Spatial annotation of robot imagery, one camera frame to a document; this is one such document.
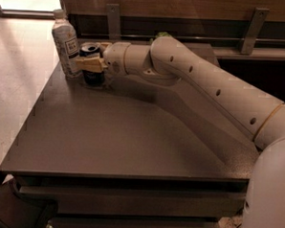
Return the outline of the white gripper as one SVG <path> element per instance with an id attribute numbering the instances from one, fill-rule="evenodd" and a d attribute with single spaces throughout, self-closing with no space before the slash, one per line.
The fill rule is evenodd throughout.
<path id="1" fill-rule="evenodd" d="M 102 73 L 106 68 L 116 76 L 125 76 L 125 52 L 131 46 L 129 42 L 100 42 L 99 50 L 103 53 L 100 57 L 77 57 L 77 68 L 92 73 Z"/>

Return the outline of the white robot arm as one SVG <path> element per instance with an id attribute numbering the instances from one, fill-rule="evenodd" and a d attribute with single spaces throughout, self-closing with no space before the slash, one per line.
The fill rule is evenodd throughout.
<path id="1" fill-rule="evenodd" d="M 196 56 L 169 35 L 142 46 L 100 43 L 97 54 L 76 62 L 80 70 L 134 75 L 154 84 L 187 81 L 262 149 L 249 181 L 242 228 L 285 228 L 284 102 Z"/>

